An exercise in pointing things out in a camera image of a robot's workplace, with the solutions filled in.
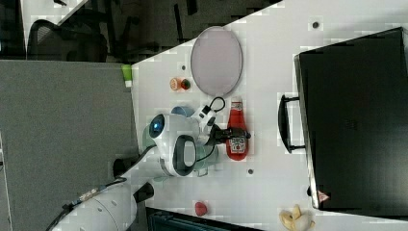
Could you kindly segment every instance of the red object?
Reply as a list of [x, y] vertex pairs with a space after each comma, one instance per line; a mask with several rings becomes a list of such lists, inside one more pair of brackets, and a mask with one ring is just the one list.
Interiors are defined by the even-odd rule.
[[202, 217], [205, 214], [207, 214], [207, 206], [201, 202], [195, 203], [195, 213], [199, 216]]
[[182, 89], [188, 90], [190, 87], [191, 87], [191, 83], [190, 83], [189, 80], [184, 79], [184, 80], [181, 82], [181, 88], [182, 88]]
[[[231, 111], [228, 120], [228, 128], [242, 128], [246, 131], [245, 120], [243, 119], [242, 99], [235, 96], [231, 100]], [[247, 138], [233, 138], [226, 142], [228, 157], [234, 161], [243, 160], [248, 153]]]

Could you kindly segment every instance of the green object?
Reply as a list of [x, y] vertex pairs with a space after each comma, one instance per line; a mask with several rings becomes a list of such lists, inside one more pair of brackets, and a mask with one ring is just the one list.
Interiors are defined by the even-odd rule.
[[126, 88], [130, 88], [132, 87], [132, 66], [129, 64], [123, 64], [121, 67]]

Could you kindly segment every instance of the white table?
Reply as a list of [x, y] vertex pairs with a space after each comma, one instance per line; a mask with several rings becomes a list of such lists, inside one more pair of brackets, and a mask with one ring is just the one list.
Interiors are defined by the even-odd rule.
[[20, 0], [23, 18], [24, 41], [27, 47], [31, 26], [39, 19], [61, 25], [88, 0], [63, 0], [66, 6], [54, 3], [53, 0]]
[[[312, 28], [318, 21], [320, 27]], [[312, 208], [305, 155], [289, 154], [279, 140], [277, 111], [282, 93], [296, 94], [293, 57], [305, 50], [346, 39], [355, 39], [397, 26], [408, 25], [406, 0], [285, 0], [231, 23], [242, 46], [243, 70], [238, 87], [226, 98], [241, 95], [246, 125], [253, 138], [242, 162], [228, 159], [221, 147], [220, 163], [201, 178], [170, 178], [155, 186], [147, 207], [195, 216], [194, 203], [203, 200], [204, 218], [263, 230], [284, 230], [279, 220], [283, 209], [299, 204], [315, 215], [315, 230], [407, 230], [408, 222], [327, 213]], [[172, 107], [197, 108], [212, 97], [202, 93], [191, 77], [190, 55], [194, 40], [133, 65], [132, 89], [138, 142], [151, 118]], [[192, 81], [188, 92], [173, 92], [168, 82], [176, 76]], [[302, 143], [298, 106], [290, 110], [293, 139]], [[217, 117], [225, 126], [229, 108]]]

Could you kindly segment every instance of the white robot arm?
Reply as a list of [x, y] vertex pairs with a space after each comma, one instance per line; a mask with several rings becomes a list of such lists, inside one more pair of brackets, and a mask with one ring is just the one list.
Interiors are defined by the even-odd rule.
[[191, 117], [157, 115], [149, 125], [149, 135], [156, 145], [149, 146], [142, 158], [117, 181], [65, 205], [47, 231], [127, 230], [137, 213], [134, 195], [144, 184], [156, 177], [191, 174], [196, 162], [196, 146], [209, 142], [216, 145], [217, 141], [223, 142], [230, 136], [247, 135], [244, 131], [220, 130], [216, 125], [215, 132], [216, 112], [211, 106], [205, 106]]

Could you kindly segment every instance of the red bottle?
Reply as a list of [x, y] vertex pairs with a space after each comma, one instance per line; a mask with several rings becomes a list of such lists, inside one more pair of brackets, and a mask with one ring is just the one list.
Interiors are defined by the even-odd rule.
[[[231, 100], [231, 111], [228, 120], [228, 128], [242, 128], [246, 131], [245, 120], [243, 119], [242, 99], [234, 96]], [[226, 142], [227, 154], [234, 161], [243, 160], [248, 153], [248, 140], [246, 138], [233, 138]]]

